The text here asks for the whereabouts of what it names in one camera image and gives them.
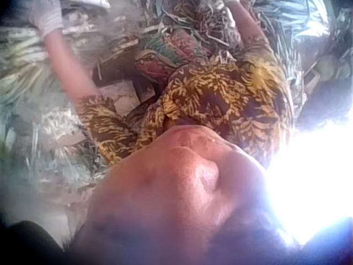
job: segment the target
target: person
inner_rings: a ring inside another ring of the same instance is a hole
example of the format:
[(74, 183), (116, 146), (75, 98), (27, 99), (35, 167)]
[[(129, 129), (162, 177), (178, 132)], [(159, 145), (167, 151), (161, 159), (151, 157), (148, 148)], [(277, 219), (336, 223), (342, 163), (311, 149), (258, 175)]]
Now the person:
[(166, 87), (136, 129), (65, 43), (60, 1), (32, 2), (29, 21), (111, 166), (70, 244), (84, 264), (268, 264), (296, 249), (265, 185), (271, 158), (291, 135), (290, 91), (253, 17), (236, 0), (224, 3), (243, 52), (209, 54), (185, 31), (177, 31), (184, 41), (162, 36), (172, 40), (164, 51), (174, 61), (147, 43), (137, 67)]

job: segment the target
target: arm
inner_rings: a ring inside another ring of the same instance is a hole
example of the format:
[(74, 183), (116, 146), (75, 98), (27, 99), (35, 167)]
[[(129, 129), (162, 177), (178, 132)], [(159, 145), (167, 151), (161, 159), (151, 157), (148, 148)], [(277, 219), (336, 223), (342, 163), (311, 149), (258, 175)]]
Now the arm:
[(80, 98), (98, 95), (97, 87), (65, 43), (60, 0), (28, 2), (28, 20), (39, 28), (63, 89), (75, 103)]
[(60, 0), (29, 0), (29, 22), (44, 38), (53, 68), (62, 88), (74, 101), (76, 112), (91, 137), (97, 141), (109, 165), (118, 163), (135, 147), (136, 134), (115, 111), (114, 101), (100, 95), (62, 34)]
[(69, 97), (77, 102), (83, 97), (99, 95), (97, 87), (66, 44), (62, 31), (56, 29), (44, 40), (54, 71)]
[(245, 44), (247, 44), (247, 41), (251, 40), (252, 37), (265, 37), (263, 31), (254, 21), (249, 12), (243, 7), (240, 1), (228, 0), (225, 1), (225, 3), (233, 15), (233, 19), (236, 22), (238, 31)]

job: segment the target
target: nose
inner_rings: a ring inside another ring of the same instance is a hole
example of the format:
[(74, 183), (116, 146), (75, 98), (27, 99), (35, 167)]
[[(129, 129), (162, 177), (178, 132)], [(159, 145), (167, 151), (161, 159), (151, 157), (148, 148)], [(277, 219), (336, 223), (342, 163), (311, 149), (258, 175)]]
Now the nose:
[(158, 162), (156, 188), (162, 191), (166, 206), (179, 221), (202, 216), (217, 182), (217, 165), (188, 147), (168, 149)]

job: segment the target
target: woven fronds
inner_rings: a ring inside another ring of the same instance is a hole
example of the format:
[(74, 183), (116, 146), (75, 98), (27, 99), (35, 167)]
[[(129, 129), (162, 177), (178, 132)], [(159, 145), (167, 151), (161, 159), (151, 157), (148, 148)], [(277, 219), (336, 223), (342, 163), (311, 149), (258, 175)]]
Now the woven fronds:
[[(102, 54), (114, 53), (116, 48), (137, 39), (140, 24), (145, 22), (139, 1), (111, 0), (110, 12), (104, 9), (107, 3), (62, 1), (63, 33), (87, 67)], [(17, 139), (21, 165), (34, 183), (46, 182), (47, 176), (54, 174), (76, 187), (88, 184), (106, 169), (93, 140), (73, 146), (54, 144), (48, 149), (48, 142), (78, 133), (82, 126), (52, 73), (39, 32), (21, 17), (18, 14), (0, 26), (0, 108), (3, 116), (18, 115), (33, 127), (29, 135)], [(0, 145), (4, 147), (12, 146), (14, 141), (9, 117), (1, 117), (4, 131), (0, 132)], [(8, 149), (2, 149), (6, 159), (10, 158)]]
[(254, 10), (268, 19), (280, 22), (293, 39), (322, 36), (329, 32), (329, 19), (323, 0), (257, 0)]

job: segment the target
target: patterned clothing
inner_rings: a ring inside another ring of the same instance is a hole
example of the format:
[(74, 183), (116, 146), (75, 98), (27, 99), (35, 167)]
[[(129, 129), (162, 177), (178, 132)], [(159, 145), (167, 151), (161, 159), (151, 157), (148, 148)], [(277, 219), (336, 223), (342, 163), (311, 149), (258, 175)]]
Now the patterned clothing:
[(152, 143), (170, 126), (204, 125), (267, 167), (293, 126), (283, 71), (264, 37), (248, 40), (234, 59), (227, 51), (179, 67), (158, 100), (132, 126), (116, 114), (112, 99), (84, 98), (77, 112), (109, 165)]

